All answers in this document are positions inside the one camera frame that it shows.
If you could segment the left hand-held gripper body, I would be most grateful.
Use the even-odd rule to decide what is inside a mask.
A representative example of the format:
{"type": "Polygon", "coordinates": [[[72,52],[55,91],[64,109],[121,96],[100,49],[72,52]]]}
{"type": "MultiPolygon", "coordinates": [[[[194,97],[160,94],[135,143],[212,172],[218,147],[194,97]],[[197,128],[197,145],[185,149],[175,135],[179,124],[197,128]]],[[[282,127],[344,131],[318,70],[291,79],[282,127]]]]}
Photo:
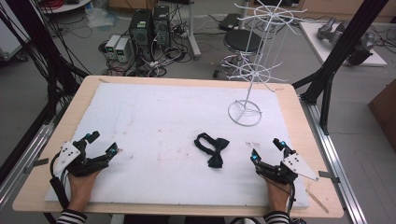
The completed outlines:
{"type": "Polygon", "coordinates": [[[75,177],[87,176],[107,168],[110,158],[107,154],[97,158],[86,157],[86,140],[65,142],[61,147],[57,163],[52,171],[54,175],[60,175],[67,171],[75,177]]]}

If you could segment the black bow tie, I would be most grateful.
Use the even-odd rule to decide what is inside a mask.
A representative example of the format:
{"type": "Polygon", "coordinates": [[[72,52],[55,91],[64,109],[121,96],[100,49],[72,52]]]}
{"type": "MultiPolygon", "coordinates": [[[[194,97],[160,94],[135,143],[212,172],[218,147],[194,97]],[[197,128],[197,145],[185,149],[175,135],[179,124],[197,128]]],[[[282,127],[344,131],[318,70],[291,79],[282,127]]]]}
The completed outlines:
{"type": "Polygon", "coordinates": [[[211,158],[207,161],[208,166],[210,168],[219,169],[223,165],[223,159],[220,155],[221,151],[229,145],[229,141],[224,138],[213,139],[207,133],[200,133],[197,135],[197,138],[194,140],[194,144],[202,150],[207,155],[210,155],[211,158]],[[212,145],[215,149],[212,150],[208,147],[205,147],[201,144],[200,139],[203,138],[207,143],[212,145]]]}

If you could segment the white wire display rack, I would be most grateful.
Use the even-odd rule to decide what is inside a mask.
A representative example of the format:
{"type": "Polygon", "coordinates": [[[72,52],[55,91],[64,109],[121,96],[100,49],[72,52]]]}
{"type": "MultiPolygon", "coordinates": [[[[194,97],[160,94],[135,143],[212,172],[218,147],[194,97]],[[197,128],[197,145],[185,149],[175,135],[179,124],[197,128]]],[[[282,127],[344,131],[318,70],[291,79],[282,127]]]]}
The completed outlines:
{"type": "Polygon", "coordinates": [[[285,41],[276,31],[284,29],[286,33],[293,32],[292,24],[299,20],[296,15],[300,11],[283,7],[282,1],[276,0],[274,4],[268,5],[263,0],[258,0],[259,4],[256,7],[252,7],[248,2],[238,6],[241,9],[238,30],[252,30],[262,39],[261,50],[256,55],[248,57],[252,64],[252,71],[248,73],[250,79],[233,77],[248,83],[246,97],[233,101],[228,107],[230,119],[238,125],[251,127],[262,120],[261,108],[251,99],[253,86],[266,86],[271,80],[276,79],[273,71],[282,65],[279,54],[285,41]]]}

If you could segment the person's left hand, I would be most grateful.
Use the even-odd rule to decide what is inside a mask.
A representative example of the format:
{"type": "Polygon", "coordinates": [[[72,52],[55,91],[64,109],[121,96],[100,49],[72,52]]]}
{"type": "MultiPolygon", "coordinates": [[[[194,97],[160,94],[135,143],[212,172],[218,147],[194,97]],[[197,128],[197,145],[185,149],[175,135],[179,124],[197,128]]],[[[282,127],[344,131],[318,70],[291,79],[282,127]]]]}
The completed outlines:
{"type": "Polygon", "coordinates": [[[92,188],[98,175],[99,172],[82,177],[76,177],[74,175],[68,176],[71,189],[71,199],[68,209],[77,212],[84,211],[91,198],[92,188]]]}

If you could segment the metal table clamp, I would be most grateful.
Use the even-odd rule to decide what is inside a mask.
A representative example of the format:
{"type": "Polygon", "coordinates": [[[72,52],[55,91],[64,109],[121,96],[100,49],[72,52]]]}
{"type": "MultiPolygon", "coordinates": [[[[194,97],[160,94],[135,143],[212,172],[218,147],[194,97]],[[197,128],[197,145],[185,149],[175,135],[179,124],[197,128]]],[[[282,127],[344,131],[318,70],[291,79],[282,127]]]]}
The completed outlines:
{"type": "Polygon", "coordinates": [[[48,163],[49,163],[49,158],[33,161],[29,166],[23,168],[23,173],[30,174],[35,167],[45,165],[48,163]]]}
{"type": "Polygon", "coordinates": [[[338,184],[340,182],[340,178],[330,172],[319,171],[318,174],[320,177],[329,178],[334,184],[338,184]]]}

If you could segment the thin wooden stick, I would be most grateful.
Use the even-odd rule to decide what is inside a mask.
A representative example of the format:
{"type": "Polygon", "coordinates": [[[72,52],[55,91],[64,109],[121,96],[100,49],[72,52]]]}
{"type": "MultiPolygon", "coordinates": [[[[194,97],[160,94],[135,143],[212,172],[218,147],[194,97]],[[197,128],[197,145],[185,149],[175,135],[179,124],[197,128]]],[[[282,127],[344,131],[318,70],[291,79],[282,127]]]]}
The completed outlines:
{"type": "Polygon", "coordinates": [[[310,190],[306,189],[305,192],[311,197],[311,199],[326,213],[329,214],[329,209],[315,196],[310,190]]]}

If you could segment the brown wooden cabinet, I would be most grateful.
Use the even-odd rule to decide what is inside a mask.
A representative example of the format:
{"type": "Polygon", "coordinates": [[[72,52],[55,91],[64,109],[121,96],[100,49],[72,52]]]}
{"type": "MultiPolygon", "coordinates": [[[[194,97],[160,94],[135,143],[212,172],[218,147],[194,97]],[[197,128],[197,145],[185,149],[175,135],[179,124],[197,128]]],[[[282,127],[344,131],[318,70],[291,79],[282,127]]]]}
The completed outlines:
{"type": "Polygon", "coordinates": [[[396,78],[368,106],[396,152],[396,78]]]}

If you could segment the white board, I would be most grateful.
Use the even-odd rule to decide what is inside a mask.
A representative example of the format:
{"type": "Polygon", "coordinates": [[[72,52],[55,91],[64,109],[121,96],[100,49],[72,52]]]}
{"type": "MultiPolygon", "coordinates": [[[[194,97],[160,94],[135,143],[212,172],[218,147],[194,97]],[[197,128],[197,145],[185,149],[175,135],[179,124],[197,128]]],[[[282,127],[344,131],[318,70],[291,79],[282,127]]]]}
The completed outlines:
{"type": "MultiPolygon", "coordinates": [[[[300,23],[300,26],[302,28],[305,37],[309,40],[311,47],[314,49],[315,53],[322,62],[324,62],[328,58],[330,52],[332,51],[332,44],[327,39],[320,40],[317,37],[318,29],[323,25],[324,25],[323,22],[300,23]]],[[[374,49],[371,49],[370,52],[372,53],[372,55],[369,56],[363,63],[361,63],[361,66],[381,67],[387,65],[387,63],[381,58],[381,56],[374,49]]]]}

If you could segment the black round stool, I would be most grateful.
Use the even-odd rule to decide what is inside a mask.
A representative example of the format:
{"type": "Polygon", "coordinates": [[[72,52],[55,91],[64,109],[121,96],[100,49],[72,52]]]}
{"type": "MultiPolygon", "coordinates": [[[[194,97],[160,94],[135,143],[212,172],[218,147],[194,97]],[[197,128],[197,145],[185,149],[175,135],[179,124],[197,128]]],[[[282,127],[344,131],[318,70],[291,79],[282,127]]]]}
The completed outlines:
{"type": "Polygon", "coordinates": [[[252,30],[231,30],[224,39],[223,44],[232,54],[224,57],[213,73],[218,78],[221,73],[228,78],[246,77],[252,71],[249,56],[256,55],[261,50],[262,39],[252,30]]]}

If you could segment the black computer tower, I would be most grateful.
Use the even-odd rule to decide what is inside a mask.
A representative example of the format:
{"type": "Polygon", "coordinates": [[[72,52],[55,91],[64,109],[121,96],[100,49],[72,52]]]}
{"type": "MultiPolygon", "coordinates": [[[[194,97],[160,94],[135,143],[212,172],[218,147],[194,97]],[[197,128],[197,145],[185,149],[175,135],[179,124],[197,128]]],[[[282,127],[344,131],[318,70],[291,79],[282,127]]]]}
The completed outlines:
{"type": "Polygon", "coordinates": [[[156,6],[153,11],[154,39],[162,49],[171,47],[169,6],[156,6]]]}
{"type": "Polygon", "coordinates": [[[144,56],[144,49],[148,49],[153,39],[152,10],[138,8],[129,25],[129,33],[134,45],[135,57],[144,56]]]}

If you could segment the clear plastic bag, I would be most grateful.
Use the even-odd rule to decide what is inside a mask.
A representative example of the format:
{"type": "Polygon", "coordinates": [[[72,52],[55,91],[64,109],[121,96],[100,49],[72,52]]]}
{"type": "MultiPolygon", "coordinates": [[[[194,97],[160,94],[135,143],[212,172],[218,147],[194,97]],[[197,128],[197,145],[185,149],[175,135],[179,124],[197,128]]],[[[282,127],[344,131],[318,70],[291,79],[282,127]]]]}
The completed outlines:
{"type": "Polygon", "coordinates": [[[119,18],[104,8],[86,8],[86,17],[90,28],[114,27],[119,18]]]}

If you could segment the round white table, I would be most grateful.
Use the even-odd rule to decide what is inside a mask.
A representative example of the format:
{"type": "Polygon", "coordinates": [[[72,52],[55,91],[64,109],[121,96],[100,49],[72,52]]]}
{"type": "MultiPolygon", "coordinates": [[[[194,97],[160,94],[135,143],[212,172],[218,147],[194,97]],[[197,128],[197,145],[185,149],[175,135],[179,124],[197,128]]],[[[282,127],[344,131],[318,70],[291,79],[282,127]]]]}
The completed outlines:
{"type": "Polygon", "coordinates": [[[61,13],[61,12],[71,11],[74,9],[85,7],[91,1],[92,0],[78,0],[77,4],[63,4],[62,6],[57,7],[57,8],[42,7],[41,10],[45,14],[61,13]]]}

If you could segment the flat black box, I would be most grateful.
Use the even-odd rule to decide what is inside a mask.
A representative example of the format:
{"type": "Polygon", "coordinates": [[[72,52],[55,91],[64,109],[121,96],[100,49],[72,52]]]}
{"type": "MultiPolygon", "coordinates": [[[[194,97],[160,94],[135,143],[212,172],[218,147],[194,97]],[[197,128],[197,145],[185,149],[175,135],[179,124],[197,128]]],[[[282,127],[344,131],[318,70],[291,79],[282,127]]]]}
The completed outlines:
{"type": "Polygon", "coordinates": [[[228,14],[220,23],[219,28],[222,31],[231,31],[239,29],[239,19],[241,15],[239,13],[228,14]]]}

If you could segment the grey metal stand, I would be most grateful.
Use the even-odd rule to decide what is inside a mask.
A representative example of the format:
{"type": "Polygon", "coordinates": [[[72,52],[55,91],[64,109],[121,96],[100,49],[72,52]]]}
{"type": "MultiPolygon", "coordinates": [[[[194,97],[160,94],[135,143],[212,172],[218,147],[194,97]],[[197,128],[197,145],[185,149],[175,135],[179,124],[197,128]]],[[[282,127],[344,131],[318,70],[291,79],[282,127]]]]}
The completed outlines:
{"type": "Polygon", "coordinates": [[[189,43],[192,51],[192,58],[198,60],[201,58],[202,53],[199,49],[198,43],[194,35],[194,0],[188,0],[189,4],[189,30],[187,32],[189,43]]]}

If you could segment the aluminium rail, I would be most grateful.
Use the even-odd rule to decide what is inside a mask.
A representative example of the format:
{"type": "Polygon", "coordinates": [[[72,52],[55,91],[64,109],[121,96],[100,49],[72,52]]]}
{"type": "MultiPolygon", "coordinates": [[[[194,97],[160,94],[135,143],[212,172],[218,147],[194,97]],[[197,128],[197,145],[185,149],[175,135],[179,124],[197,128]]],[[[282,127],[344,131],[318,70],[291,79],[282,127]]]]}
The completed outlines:
{"type": "Polygon", "coordinates": [[[32,125],[0,167],[0,209],[21,180],[29,175],[23,173],[23,168],[38,160],[54,129],[53,124],[32,125]]]}
{"type": "Polygon", "coordinates": [[[347,213],[352,224],[368,224],[332,139],[319,125],[320,113],[318,108],[303,101],[301,101],[301,106],[328,168],[337,196],[341,200],[343,210],[347,213]]]}

